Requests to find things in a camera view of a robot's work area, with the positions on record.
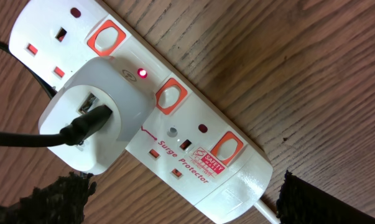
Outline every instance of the wooden table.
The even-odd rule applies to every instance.
[[[26,2],[0,1],[0,40]],[[375,0],[106,2],[263,148],[269,205],[288,169],[375,217]],[[48,102],[0,51],[0,130],[37,133]],[[0,147],[0,204],[69,171],[49,150]],[[95,181],[85,223],[211,223],[128,153]],[[252,208],[233,223],[267,221]]]

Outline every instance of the white power strip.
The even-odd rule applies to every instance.
[[[72,150],[50,148],[73,168],[100,174],[125,147],[214,222],[231,221],[252,206],[272,223],[278,222],[260,201],[272,175],[266,155],[103,2],[32,0],[13,27],[9,48],[59,90],[41,117],[42,134],[58,132],[77,116],[77,108],[91,93],[112,105],[116,115],[110,129],[117,130],[112,132],[117,140],[111,147],[95,143],[64,146]],[[109,57],[93,59],[99,56]],[[97,70],[98,63],[107,63],[111,72]],[[146,91],[147,102],[150,96],[154,98],[156,105],[150,108],[147,103],[141,110],[147,112],[143,124],[136,121],[128,129],[124,126],[133,117],[129,112],[139,111],[133,103],[135,90],[109,94],[106,87],[91,82],[107,79],[108,73],[121,75],[120,82]],[[102,96],[102,90],[111,97]],[[61,104],[62,97],[72,100]],[[118,98],[131,100],[118,103]]]

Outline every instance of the glowing red light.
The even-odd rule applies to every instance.
[[[144,70],[143,68],[139,68],[138,71],[137,71],[137,74],[142,77],[142,78],[145,78],[147,77],[147,71]]]

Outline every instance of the wooden surface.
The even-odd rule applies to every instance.
[[[0,40],[26,4],[0,1]],[[375,217],[375,0],[108,0],[125,21],[285,170]],[[0,51],[0,130],[37,133],[49,99]],[[69,168],[46,149],[0,147],[0,204]],[[125,153],[85,223],[211,223]],[[254,208],[233,223],[267,223]]]

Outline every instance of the power socket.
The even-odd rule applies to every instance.
[[[14,25],[9,48],[60,90],[58,94],[69,91],[76,77],[81,85],[86,85],[83,81],[91,80],[92,71],[84,69],[84,64],[91,66],[91,60],[104,60],[123,78],[122,82],[154,97],[152,111],[143,124],[132,125],[138,129],[136,134],[131,132],[134,135],[127,139],[126,146],[111,147],[108,151],[94,147],[92,152],[103,151],[115,160],[116,154],[112,152],[125,147],[216,223],[229,222],[252,206],[264,207],[260,197],[271,179],[272,166],[263,151],[100,0],[31,0]],[[95,70],[95,75],[96,80],[105,80],[108,73]],[[100,89],[113,101],[131,100],[135,94],[109,94],[107,88]],[[73,111],[79,110],[90,93],[83,88],[79,91],[76,94],[81,97],[74,103]],[[121,120],[122,109],[130,107],[134,105],[117,104]],[[99,172],[108,168],[108,161]],[[93,159],[92,164],[101,163]],[[268,208],[259,210],[270,214],[272,217],[267,218],[273,219],[273,223],[278,222]]]

